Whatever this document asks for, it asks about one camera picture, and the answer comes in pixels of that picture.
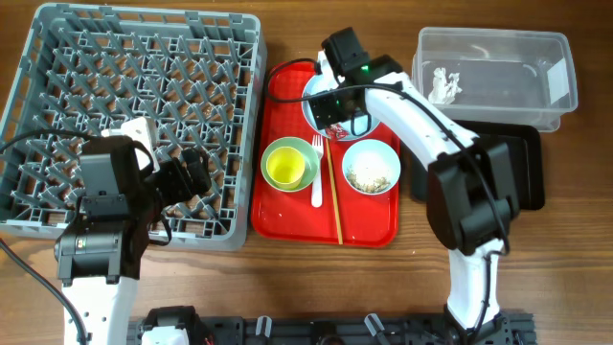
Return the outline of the red snack wrapper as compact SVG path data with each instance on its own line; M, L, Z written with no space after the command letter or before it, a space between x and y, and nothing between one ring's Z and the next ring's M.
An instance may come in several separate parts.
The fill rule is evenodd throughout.
M325 132L332 141L344 139L349 133L340 125L332 124L325 128Z

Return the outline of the green bowl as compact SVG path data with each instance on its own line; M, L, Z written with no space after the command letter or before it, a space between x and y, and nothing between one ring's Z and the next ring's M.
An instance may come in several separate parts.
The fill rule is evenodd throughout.
M298 185L298 187L294 190L283 191L283 190L280 190L278 187L274 186L272 179L269 177L266 171L266 160L269 154L274 149L277 149L280 147L292 147L294 149L297 149L303 155L305 162L306 162L306 170L303 175L303 178L300 184ZM261 157L261 173L264 179L271 187L281 192L287 192L287 193L298 192L298 191L303 190L307 186L309 186L315 178L318 167L320 167L320 164L318 164L318 156L317 156L316 151L313 149L313 146L307 141L305 141L304 139L301 139L298 137L283 137L283 138L273 141L264 150L262 157Z

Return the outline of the light blue bowl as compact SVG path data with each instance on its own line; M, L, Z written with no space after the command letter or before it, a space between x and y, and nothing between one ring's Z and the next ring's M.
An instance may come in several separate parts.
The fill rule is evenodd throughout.
M370 166L384 168L388 172L391 186L377 194L365 194L356 190L348 181L346 173L350 166ZM365 196L379 196L390 192L400 177L401 165L398 153L388 144L376 140L365 139L352 144L344 153L342 173L347 183L357 192Z

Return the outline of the yellow cup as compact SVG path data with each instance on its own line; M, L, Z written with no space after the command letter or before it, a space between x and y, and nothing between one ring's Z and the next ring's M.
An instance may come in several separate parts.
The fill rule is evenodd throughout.
M273 185L283 191L294 190L306 170L303 155L292 147L274 149L266 160L266 171Z

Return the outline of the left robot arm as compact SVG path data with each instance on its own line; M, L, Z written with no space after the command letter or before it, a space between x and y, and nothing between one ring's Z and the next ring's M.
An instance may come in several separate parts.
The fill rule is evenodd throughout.
M57 238L57 277L69 306L67 344L123 344L140 280L141 259L153 243L149 228L165 208L208 192L208 154L183 149L141 168L145 147L128 136L94 137L79 158L85 186L78 215Z

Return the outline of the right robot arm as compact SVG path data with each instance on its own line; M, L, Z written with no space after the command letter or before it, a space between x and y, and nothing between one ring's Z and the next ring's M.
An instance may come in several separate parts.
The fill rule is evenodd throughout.
M497 263L510 252L510 223L519 213L508 146L446 117L389 56L342 59L321 51L303 97L374 117L426 168L427 219L449 251L445 311L459 331L476 335L499 313Z

